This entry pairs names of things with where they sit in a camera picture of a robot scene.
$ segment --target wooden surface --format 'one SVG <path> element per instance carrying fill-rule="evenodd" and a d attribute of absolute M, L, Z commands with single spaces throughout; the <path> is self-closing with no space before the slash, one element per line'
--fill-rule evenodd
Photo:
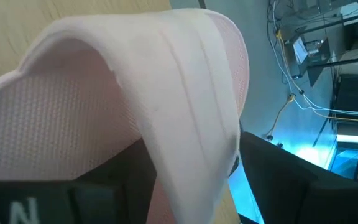
<path fill-rule="evenodd" d="M 75 15 L 138 13 L 170 8 L 169 0 L 0 0 L 0 75 L 17 67 L 31 42 L 54 20 Z M 239 222 L 226 184 L 214 223 Z"/>

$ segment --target pink mesh fabric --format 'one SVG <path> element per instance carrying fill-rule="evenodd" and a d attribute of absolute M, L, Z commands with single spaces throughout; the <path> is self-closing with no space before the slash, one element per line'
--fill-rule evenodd
<path fill-rule="evenodd" d="M 209 16 L 224 41 L 240 115 L 249 75 L 246 48 L 229 19 Z M 114 73 L 80 40 L 55 46 L 0 89 L 0 180 L 74 179 L 140 137 Z M 174 222 L 157 177 L 147 223 Z"/>

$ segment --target wooden desk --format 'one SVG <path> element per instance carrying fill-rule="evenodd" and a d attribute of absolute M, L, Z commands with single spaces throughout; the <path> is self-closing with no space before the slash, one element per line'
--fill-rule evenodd
<path fill-rule="evenodd" d="M 17 67 L 25 51 L 52 21 L 66 16 L 139 13 L 171 9 L 169 0 L 0 0 L 0 75 Z M 238 224 L 226 184 L 214 223 Z"/>

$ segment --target floor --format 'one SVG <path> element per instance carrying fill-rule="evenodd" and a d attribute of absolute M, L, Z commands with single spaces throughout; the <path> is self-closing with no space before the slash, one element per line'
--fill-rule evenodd
<path fill-rule="evenodd" d="M 183 1 L 177 2 L 179 0 L 171 0 L 173 8 L 186 7 Z M 197 0 L 186 0 L 186 2 L 190 7 L 197 4 Z M 281 15 L 288 10 L 284 2 L 282 0 L 280 6 L 283 9 Z M 264 137 L 291 93 L 288 85 L 282 84 L 281 72 L 267 39 L 268 0 L 205 0 L 205 3 L 208 9 L 218 11 L 232 19 L 242 32 L 249 54 L 250 85 L 241 124 L 245 131 Z M 295 19 L 295 22 L 303 23 L 299 19 Z M 343 51 L 342 40 L 339 38 L 342 32 L 341 26 L 326 31 L 331 50 L 336 55 L 340 55 Z M 314 32 L 308 35 L 308 38 L 315 40 L 324 37 L 326 31 Z M 329 107 L 333 91 L 331 69 L 327 68 L 323 71 L 313 88 L 310 87 L 307 75 L 296 82 L 315 104 Z M 294 93 L 298 95 L 299 104 L 306 107 L 298 92 Z M 319 111 L 319 113 L 328 115 L 327 111 Z M 325 121 L 326 118 L 316 115 L 312 110 L 301 110 L 295 103 L 291 103 L 278 121 L 272 143 L 282 143 L 285 150 L 318 166 L 327 167 L 333 153 L 335 135 L 330 122 L 323 126 Z M 263 223 L 244 170 L 239 167 L 229 179 L 237 211 Z"/>

